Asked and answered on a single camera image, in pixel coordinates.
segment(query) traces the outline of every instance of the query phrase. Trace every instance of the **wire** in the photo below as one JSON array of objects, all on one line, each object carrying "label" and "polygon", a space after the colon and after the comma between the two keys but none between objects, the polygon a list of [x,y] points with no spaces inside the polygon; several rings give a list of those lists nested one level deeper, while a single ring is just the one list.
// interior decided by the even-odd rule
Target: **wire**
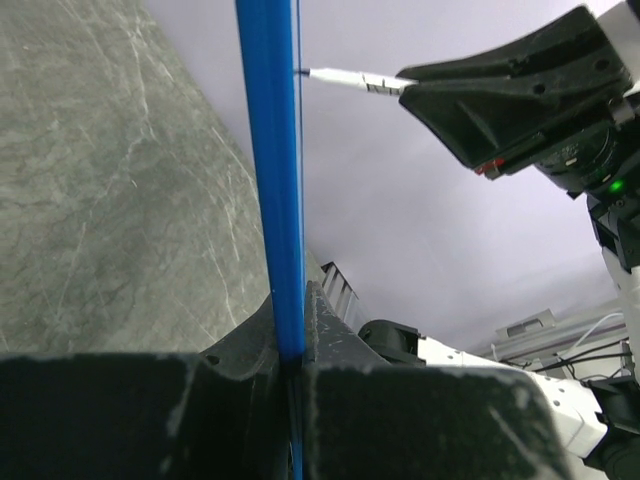
[{"label": "wire", "polygon": [[[620,342],[624,342],[625,340],[629,340],[629,337],[621,338],[620,340],[616,340],[615,342],[607,343],[606,345],[600,345],[599,347],[590,348],[589,350],[585,350],[584,352],[580,352],[580,353],[570,357],[569,360],[571,360],[573,358],[584,357],[585,355],[589,355],[590,353],[593,353],[593,352],[599,352],[600,350],[604,350],[606,348],[618,345]],[[514,367],[518,367],[519,365],[512,361],[512,359],[514,359],[514,358],[517,358],[517,357],[511,357],[511,359],[509,359],[509,360],[496,360],[496,361],[500,362],[500,363],[504,363],[506,365],[511,365],[511,366],[514,366]],[[533,362],[527,360],[525,362],[525,367],[524,368],[531,366],[532,363]]]},{"label": "wire", "polygon": [[582,377],[582,378],[579,378],[577,380],[580,381],[580,382],[585,382],[587,380],[593,380],[594,378],[601,378],[603,380],[609,380],[609,379],[615,377],[620,372],[622,372],[622,370],[624,370],[624,369],[622,367],[620,367],[618,370],[613,372],[611,375],[602,375],[601,373],[597,373],[595,375],[588,375],[586,377]]},{"label": "wire", "polygon": [[620,342],[624,342],[625,340],[629,340],[629,337],[621,338],[620,340],[616,340],[615,342],[607,343],[606,345],[600,345],[599,347],[590,348],[589,350],[585,350],[584,352],[580,352],[573,357],[570,357],[569,360],[574,358],[584,357],[585,355],[589,355],[593,352],[599,352],[600,350],[604,350],[605,348],[613,347],[615,345],[619,345]]},{"label": "wire", "polygon": [[593,357],[586,357],[586,358],[577,358],[578,355],[568,358],[566,360],[562,360],[558,363],[554,363],[552,365],[547,365],[546,367],[542,367],[542,368],[538,368],[536,370],[534,370],[534,373],[540,373],[540,372],[544,372],[545,370],[550,370],[552,368],[560,368],[560,367],[566,367],[568,365],[573,365],[575,363],[583,363],[583,362],[591,362],[593,360],[604,360],[605,358],[621,358],[621,357],[630,357],[632,354],[629,353],[610,353],[607,355],[594,355]]},{"label": "wire", "polygon": [[605,315],[604,317],[602,317],[600,320],[598,320],[595,325],[593,325],[589,330],[587,330],[585,332],[584,335],[582,335],[578,341],[576,343],[573,344],[572,347],[569,348],[569,350],[567,350],[566,352],[564,352],[562,354],[563,357],[566,357],[567,355],[569,355],[571,352],[573,352],[576,348],[578,348],[582,342],[584,342],[587,337],[589,335],[591,335],[600,325],[602,325],[604,322],[606,322],[607,320],[610,320],[612,318],[618,318],[618,317],[622,317],[623,315],[620,312],[615,312],[615,313],[610,313],[609,315]]}]

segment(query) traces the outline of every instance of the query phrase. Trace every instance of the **gray marble surface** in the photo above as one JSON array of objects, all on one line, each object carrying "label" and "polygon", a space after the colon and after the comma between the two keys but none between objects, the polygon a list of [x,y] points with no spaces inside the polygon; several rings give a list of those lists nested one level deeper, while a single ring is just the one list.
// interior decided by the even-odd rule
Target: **gray marble surface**
[{"label": "gray marble surface", "polygon": [[208,347],[268,290],[250,163],[138,1],[0,22],[0,352]]}]

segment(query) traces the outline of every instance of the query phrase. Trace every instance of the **blue pole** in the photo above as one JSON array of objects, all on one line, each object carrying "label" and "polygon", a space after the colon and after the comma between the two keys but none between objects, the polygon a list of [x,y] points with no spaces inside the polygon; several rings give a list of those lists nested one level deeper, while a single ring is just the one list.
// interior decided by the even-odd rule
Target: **blue pole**
[{"label": "blue pole", "polygon": [[280,361],[289,377],[291,452],[302,480],[300,385],[305,351],[302,166],[296,148],[291,0],[236,0],[251,142]]}]

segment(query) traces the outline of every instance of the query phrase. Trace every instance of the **green led light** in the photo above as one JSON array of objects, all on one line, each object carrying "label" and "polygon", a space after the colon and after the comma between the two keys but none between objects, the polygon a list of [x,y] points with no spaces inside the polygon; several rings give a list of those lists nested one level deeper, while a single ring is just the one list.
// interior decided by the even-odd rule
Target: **green led light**
[{"label": "green led light", "polygon": [[611,185],[609,185],[609,193],[618,193],[624,187],[624,182],[622,180],[616,180]]}]

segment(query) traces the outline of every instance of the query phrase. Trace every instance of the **white ceiling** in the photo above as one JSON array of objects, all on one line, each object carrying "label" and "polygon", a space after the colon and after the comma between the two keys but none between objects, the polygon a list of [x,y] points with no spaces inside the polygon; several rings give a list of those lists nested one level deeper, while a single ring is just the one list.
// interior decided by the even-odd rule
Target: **white ceiling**
[{"label": "white ceiling", "polygon": [[[147,3],[250,154],[234,2]],[[302,1],[303,62],[395,74],[497,47],[578,3]],[[588,3],[598,14],[617,2]],[[303,105],[308,245],[374,317],[465,348],[546,308],[614,296],[584,199],[533,169],[477,177],[393,98],[307,80]]]}]

